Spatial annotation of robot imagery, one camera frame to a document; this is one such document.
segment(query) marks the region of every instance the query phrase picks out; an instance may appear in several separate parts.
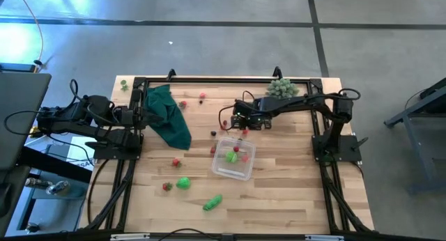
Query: plastic bin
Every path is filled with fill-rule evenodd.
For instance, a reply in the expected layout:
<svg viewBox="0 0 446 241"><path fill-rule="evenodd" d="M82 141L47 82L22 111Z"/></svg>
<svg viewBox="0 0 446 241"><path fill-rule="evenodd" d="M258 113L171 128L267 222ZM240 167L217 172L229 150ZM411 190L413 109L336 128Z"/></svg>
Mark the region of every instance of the plastic bin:
<svg viewBox="0 0 446 241"><path fill-rule="evenodd" d="M237 159L230 162L226 154L238 147ZM239 180L249 180L254 164L256 146L253 143L234 138L222 137L218 141L217 150L214 154L212 170L215 174L235 178Z"/></svg>

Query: red strawberry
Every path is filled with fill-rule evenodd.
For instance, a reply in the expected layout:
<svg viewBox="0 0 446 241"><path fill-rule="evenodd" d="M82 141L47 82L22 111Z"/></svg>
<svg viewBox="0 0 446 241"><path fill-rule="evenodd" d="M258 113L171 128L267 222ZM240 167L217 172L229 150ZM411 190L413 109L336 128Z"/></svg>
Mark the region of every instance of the red strawberry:
<svg viewBox="0 0 446 241"><path fill-rule="evenodd" d="M162 184L162 189L168 192L172 189L172 184L170 182L165 182Z"/></svg>
<svg viewBox="0 0 446 241"><path fill-rule="evenodd" d="M242 162L248 162L248 159L249 159L248 155L242 156Z"/></svg>
<svg viewBox="0 0 446 241"><path fill-rule="evenodd" d="M172 165L175 167L180 167L181 166L181 162L179 159L174 158L174 160L172 161Z"/></svg>

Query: green towel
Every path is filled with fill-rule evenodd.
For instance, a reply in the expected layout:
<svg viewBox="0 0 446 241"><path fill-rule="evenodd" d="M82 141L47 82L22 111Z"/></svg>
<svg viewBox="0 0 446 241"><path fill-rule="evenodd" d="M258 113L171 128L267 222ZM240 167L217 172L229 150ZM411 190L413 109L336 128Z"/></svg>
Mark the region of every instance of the green towel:
<svg viewBox="0 0 446 241"><path fill-rule="evenodd" d="M189 150L192 137L184 121L180 109L170 95L170 85L147 88L147 98L144 109L164 120L149 122L149 126L155 130L169 146L181 150Z"/></svg>

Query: concrete floor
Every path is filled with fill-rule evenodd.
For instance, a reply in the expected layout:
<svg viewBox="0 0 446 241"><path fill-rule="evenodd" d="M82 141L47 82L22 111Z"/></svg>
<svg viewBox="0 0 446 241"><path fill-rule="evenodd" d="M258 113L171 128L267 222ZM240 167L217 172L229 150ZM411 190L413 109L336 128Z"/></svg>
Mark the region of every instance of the concrete floor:
<svg viewBox="0 0 446 241"><path fill-rule="evenodd" d="M315 0L319 22L445 24L446 0ZM311 22L308 0L28 0L39 18ZM21 0L4 0L0 17L29 18ZM45 105L79 92L110 95L116 75L264 75L320 77L311 28L42 25L43 72L53 75ZM353 129L377 231L446 238L446 196L410 196L422 180L402 125L383 121L415 92L445 77L446 31L321 29L331 77L362 93ZM33 24L0 24L0 62L30 63L40 50Z"/></svg>

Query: wooden table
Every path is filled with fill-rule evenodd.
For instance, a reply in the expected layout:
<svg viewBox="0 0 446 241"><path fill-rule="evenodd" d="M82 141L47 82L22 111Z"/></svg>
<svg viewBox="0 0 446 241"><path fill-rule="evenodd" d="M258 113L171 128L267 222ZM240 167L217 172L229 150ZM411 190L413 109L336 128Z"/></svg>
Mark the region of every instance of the wooden table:
<svg viewBox="0 0 446 241"><path fill-rule="evenodd" d="M115 104L129 102L130 91L122 91L120 82L126 80L131 87L133 79L134 76L116 77L111 95ZM324 93L341 89L338 78L322 80ZM238 139L241 136L240 130L230 130L229 134L219 130L218 111L233 105L235 98L241 99L244 90L252 92L256 98L264 96L266 86L171 84L173 98L177 102L187 101L183 115L192 135L192 145L188 151L170 148L151 128L143 131L144 147L134 173L126 232L168 233L188 227L206 233L329 233L321 174L310 141L313 128L309 111L281 114L272 120L271 130L249 132L245 140L256 145L256 156L248 181L226 178L211 171L210 148L220 137ZM299 95L307 92L304 86L298 88ZM206 93L206 99L199 104L202 92ZM327 100L327 104L331 106L331 101ZM230 115L231 109L224 111L222 120L229 120ZM212 130L217 131L216 137L210 135ZM346 125L343 134L350 133L351 127ZM175 157L183 163L179 169L171 165ZM98 176L91 199L93 217L110 197L116 163L110 161ZM339 173L346 201L363 223L373 228L359 170L350 163L339 163ZM164 182L175 184L183 176L192 181L189 190L162 190ZM223 202L210 212L203 211L203 204L217 194L223 195ZM336 203L333 208L337 224L341 226ZM116 208L114 224L120 210L121 201ZM85 225L86 207L79 227Z"/></svg>

